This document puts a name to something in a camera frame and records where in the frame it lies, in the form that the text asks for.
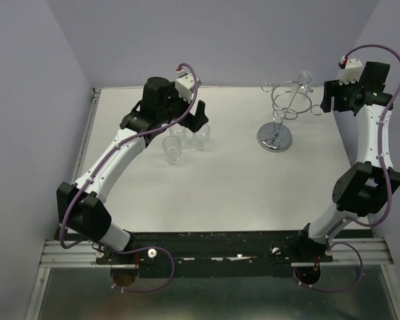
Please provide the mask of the clear wine glass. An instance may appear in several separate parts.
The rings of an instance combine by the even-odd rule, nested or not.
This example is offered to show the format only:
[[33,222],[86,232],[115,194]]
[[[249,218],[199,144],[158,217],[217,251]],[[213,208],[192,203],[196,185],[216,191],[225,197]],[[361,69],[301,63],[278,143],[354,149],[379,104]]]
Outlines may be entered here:
[[193,133],[193,145],[198,151],[204,151],[209,146],[210,126],[204,124],[200,130]]
[[312,73],[302,71],[297,78],[297,83],[294,84],[292,92],[294,93],[294,101],[296,103],[304,102],[311,92]]
[[171,165],[176,165],[181,160],[181,142],[177,137],[169,136],[163,140],[163,151],[166,160]]
[[184,147],[186,145],[187,130],[184,126],[181,126],[180,124],[175,124],[174,126],[169,128],[169,135],[178,138],[181,147]]

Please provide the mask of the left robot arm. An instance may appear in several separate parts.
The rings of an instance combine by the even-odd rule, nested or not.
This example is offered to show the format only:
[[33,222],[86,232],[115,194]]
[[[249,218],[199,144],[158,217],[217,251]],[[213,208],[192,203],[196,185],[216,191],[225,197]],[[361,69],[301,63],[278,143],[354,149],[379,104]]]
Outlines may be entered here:
[[88,240],[108,246],[120,263],[134,257],[128,231],[116,226],[104,204],[114,184],[130,162],[152,140],[174,124],[197,132],[208,122],[205,103],[197,100],[201,80],[179,71],[175,81],[150,77],[140,101],[122,119],[116,136],[93,166],[73,183],[57,188],[60,242],[70,228]]

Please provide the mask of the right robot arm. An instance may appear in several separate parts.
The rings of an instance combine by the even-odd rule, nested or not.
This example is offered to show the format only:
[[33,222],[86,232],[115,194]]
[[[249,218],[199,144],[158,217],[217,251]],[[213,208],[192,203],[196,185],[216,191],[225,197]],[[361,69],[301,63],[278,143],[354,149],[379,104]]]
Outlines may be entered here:
[[357,158],[336,182],[332,204],[307,224],[293,245],[296,258],[308,261],[325,253],[329,242],[348,224],[378,213],[400,186],[389,154],[389,122],[393,96],[385,93],[390,66],[343,58],[340,79],[324,84],[323,112],[353,112],[357,121]]

